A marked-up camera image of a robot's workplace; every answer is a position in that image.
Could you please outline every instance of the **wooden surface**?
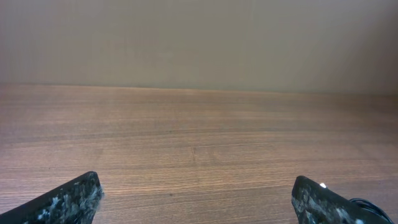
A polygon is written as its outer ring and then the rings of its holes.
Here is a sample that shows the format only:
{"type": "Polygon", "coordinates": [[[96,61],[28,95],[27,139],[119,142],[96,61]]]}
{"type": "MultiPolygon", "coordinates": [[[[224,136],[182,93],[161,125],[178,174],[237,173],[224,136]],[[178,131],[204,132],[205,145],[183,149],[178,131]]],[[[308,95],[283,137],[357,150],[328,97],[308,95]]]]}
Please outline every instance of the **wooden surface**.
{"type": "Polygon", "coordinates": [[[398,98],[0,86],[0,213],[95,170],[94,223],[297,223],[298,175],[398,222],[398,98]]]}

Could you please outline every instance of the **wall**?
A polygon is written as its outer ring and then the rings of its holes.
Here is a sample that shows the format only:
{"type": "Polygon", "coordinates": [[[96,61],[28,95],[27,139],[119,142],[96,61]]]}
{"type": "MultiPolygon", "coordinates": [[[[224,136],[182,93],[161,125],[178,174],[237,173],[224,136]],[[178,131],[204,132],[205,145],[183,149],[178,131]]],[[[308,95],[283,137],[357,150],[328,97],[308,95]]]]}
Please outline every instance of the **wall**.
{"type": "Polygon", "coordinates": [[[2,0],[0,82],[398,93],[396,0],[2,0]]]}

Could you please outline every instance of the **mottled black surface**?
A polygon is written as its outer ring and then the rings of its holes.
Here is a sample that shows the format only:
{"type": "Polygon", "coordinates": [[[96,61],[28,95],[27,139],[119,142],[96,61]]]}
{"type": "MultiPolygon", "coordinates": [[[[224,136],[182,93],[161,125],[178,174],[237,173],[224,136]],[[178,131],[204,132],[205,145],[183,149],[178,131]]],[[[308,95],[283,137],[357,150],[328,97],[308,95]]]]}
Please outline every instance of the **mottled black surface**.
{"type": "Polygon", "coordinates": [[[300,224],[388,224],[381,217],[304,176],[296,179],[292,205],[300,224]]]}
{"type": "Polygon", "coordinates": [[[103,197],[95,172],[88,172],[0,216],[0,223],[91,223],[103,197]]]}

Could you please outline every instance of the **black cable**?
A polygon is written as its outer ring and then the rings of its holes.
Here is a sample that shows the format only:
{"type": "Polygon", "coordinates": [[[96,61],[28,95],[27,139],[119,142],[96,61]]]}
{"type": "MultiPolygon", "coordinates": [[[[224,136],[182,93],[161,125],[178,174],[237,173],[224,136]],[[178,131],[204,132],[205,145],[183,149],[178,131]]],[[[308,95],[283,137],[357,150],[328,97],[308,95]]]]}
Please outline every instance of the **black cable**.
{"type": "Polygon", "coordinates": [[[392,222],[392,220],[390,219],[390,217],[388,217],[388,215],[381,210],[381,208],[379,208],[377,205],[373,204],[372,202],[365,200],[365,199],[361,199],[361,198],[352,198],[350,199],[350,202],[355,203],[356,205],[358,205],[359,207],[380,216],[381,218],[385,219],[387,222],[394,224],[392,222]]]}

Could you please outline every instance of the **wooden floor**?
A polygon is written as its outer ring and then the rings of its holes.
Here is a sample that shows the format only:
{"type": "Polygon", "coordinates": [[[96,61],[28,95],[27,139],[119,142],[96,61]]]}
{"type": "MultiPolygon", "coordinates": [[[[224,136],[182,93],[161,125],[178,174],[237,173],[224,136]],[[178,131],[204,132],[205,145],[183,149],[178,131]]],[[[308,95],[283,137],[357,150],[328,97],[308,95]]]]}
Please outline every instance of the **wooden floor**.
{"type": "Polygon", "coordinates": [[[94,223],[298,223],[298,175],[398,222],[398,98],[0,86],[0,213],[89,170],[94,223]]]}

